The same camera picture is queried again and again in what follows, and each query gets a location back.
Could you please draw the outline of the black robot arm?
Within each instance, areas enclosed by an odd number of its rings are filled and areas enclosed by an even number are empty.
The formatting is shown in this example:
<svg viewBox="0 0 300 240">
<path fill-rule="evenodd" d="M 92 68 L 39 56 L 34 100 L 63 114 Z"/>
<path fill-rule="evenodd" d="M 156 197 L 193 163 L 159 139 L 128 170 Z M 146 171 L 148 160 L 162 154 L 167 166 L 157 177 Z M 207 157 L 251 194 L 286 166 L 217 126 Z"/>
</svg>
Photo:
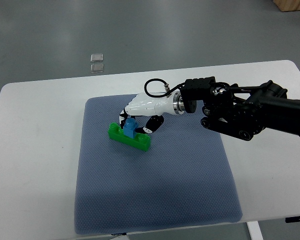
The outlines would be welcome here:
<svg viewBox="0 0 300 240">
<path fill-rule="evenodd" d="M 180 87 L 184 110 L 194 113 L 202 101 L 201 125 L 244 141 L 269 128 L 300 137 L 300 100 L 272 80 L 259 86 L 217 82 L 215 77 L 187 79 Z"/>
</svg>

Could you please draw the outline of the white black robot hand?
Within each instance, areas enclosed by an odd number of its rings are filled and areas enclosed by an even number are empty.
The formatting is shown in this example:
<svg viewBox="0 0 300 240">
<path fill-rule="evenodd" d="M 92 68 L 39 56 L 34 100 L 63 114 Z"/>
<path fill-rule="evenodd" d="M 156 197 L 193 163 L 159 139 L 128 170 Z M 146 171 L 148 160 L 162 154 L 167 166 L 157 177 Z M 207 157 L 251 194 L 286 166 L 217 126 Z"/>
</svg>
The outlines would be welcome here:
<svg viewBox="0 0 300 240">
<path fill-rule="evenodd" d="M 184 112 L 183 99 L 178 91 L 163 97 L 150 97 L 146 93 L 139 93 L 119 114 L 119 125 L 123 128 L 128 117 L 150 117 L 145 126 L 138 127 L 135 131 L 141 134 L 151 134 L 163 124 L 163 114 L 182 115 Z"/>
</svg>

